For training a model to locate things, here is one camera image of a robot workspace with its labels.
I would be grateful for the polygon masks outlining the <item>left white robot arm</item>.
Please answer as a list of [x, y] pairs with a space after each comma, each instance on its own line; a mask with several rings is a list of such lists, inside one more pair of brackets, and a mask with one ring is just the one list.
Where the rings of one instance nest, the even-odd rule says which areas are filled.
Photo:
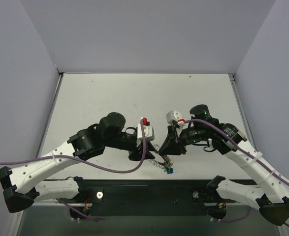
[[112, 112], [99, 123], [78, 131], [59, 147], [23, 166], [0, 168], [0, 183], [5, 204], [10, 213], [29, 208], [35, 202], [63, 198], [83, 202], [93, 196], [82, 177], [48, 180], [57, 172], [78, 163], [86, 164], [102, 155], [106, 147], [127, 150], [129, 158], [143, 163], [150, 159], [149, 142], [154, 129], [146, 118], [141, 118], [132, 134], [123, 131], [126, 119]]

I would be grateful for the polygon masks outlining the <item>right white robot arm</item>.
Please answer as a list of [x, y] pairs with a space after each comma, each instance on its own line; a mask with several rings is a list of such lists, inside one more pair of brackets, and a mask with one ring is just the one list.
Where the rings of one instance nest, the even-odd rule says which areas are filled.
[[263, 218], [276, 226], [284, 225], [289, 219], [289, 180], [255, 150], [235, 125], [213, 118], [207, 105], [194, 106], [190, 115], [191, 118], [185, 120], [179, 111], [167, 113], [167, 137], [159, 154], [183, 155], [187, 146], [206, 142], [212, 150], [237, 164], [257, 184], [250, 187], [216, 176], [207, 188], [221, 199], [257, 209]]

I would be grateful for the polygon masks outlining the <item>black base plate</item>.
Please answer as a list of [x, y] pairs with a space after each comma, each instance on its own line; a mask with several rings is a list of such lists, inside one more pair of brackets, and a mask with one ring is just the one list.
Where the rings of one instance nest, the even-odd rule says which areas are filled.
[[199, 216], [226, 202], [208, 180], [87, 180], [91, 216]]

